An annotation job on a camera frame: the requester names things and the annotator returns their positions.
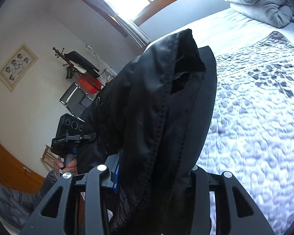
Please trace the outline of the grey jacket sleeve forearm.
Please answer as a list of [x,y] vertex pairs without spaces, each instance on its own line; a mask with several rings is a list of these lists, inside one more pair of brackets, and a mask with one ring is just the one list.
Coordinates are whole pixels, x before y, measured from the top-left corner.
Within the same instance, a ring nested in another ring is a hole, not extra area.
[[39,192],[29,194],[4,187],[0,183],[0,216],[12,227],[21,230],[41,200],[57,182],[54,170],[43,181]]

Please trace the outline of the person left hand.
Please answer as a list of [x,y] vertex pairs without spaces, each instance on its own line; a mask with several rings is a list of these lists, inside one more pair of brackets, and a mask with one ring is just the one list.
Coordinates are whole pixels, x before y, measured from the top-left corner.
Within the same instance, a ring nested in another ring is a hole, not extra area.
[[74,158],[70,163],[64,165],[64,163],[61,161],[61,159],[55,159],[54,160],[54,175],[56,177],[60,176],[60,170],[62,170],[63,173],[70,172],[72,174],[77,174],[77,160]]

